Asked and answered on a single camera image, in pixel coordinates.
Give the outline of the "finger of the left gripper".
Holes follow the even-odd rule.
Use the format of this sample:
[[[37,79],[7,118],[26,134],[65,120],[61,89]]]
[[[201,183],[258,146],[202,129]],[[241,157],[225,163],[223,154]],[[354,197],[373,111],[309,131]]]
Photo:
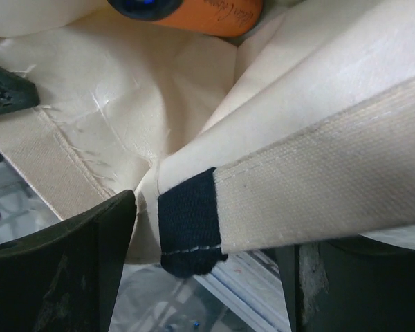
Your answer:
[[[39,103],[32,82],[0,67],[0,115],[36,107]]]

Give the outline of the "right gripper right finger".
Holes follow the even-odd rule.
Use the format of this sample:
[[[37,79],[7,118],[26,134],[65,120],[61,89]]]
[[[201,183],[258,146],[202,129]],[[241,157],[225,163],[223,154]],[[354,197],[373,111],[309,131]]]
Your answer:
[[[415,331],[415,250],[346,238],[275,256],[292,331]]]

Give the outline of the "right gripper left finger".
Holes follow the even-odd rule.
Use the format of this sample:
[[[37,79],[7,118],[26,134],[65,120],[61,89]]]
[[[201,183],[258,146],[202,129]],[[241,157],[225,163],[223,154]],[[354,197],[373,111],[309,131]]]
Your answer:
[[[136,218],[125,190],[0,245],[0,331],[107,331]]]

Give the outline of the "beige canvas tote bag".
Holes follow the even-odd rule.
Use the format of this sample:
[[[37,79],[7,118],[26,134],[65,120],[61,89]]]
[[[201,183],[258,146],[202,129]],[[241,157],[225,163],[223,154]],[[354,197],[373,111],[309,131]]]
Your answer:
[[[0,152],[56,216],[125,189],[130,264],[362,235],[415,250],[415,1],[273,7],[236,46],[105,1],[0,1],[37,106]]]

